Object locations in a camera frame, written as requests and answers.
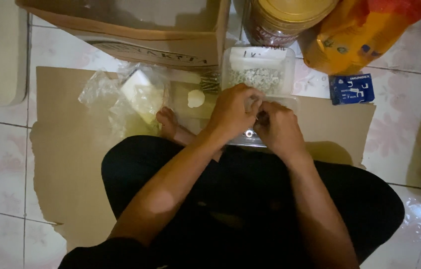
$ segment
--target person's right hand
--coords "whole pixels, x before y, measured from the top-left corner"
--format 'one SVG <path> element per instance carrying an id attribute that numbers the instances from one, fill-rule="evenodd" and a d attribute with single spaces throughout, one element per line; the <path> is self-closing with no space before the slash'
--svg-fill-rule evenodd
<path id="1" fill-rule="evenodd" d="M 287 165 L 309 157 L 294 112 L 277 102 L 262 102 L 254 131 L 262 142 Z"/>

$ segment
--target clear plastic bag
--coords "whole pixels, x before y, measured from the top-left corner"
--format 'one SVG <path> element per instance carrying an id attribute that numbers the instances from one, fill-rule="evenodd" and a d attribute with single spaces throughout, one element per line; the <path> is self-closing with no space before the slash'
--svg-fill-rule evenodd
<path id="1" fill-rule="evenodd" d="M 133 85 L 134 95 L 130 100 L 122 88 L 136 72 L 144 74 L 150 85 Z M 126 63 L 118 69 L 117 78 L 111 78 L 105 71 L 96 71 L 78 100 L 89 108 L 91 115 L 102 117 L 107 114 L 112 134 L 119 139 L 158 135 L 160 127 L 155 115 L 167 105 L 169 87 L 165 67 Z"/>

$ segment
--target forearm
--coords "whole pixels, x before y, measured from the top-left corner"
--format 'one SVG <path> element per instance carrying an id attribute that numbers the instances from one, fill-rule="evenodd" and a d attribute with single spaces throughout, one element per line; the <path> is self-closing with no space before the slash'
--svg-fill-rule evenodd
<path id="1" fill-rule="evenodd" d="M 345 223 L 310 155 L 287 167 L 300 229 L 315 265 L 325 269 L 359 268 Z"/>
<path id="2" fill-rule="evenodd" d="M 163 166 L 135 195 L 121 214 L 112 237 L 132 237 L 149 245 L 174 217 L 214 154 L 225 144 L 202 132 Z"/>

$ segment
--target hand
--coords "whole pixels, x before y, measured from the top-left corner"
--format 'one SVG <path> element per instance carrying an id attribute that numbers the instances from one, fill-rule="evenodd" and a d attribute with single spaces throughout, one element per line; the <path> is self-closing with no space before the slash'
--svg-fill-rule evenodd
<path id="1" fill-rule="evenodd" d="M 254 125 L 263 97 L 264 93 L 244 83 L 224 90 L 217 98 L 205 130 L 217 133 L 227 143 Z M 248 102 L 251 105 L 246 111 Z"/>
<path id="2" fill-rule="evenodd" d="M 254 131 L 262 142 L 288 166 L 296 159 L 309 157 L 297 116 L 285 106 L 264 101 Z"/>

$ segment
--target yellow plastic bag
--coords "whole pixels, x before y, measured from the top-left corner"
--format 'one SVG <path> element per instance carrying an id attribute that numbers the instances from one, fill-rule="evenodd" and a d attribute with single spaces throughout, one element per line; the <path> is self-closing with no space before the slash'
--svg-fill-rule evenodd
<path id="1" fill-rule="evenodd" d="M 298 42 L 308 67 L 329 75 L 353 75 L 387 52 L 420 19 L 421 0 L 342 0 Z"/>

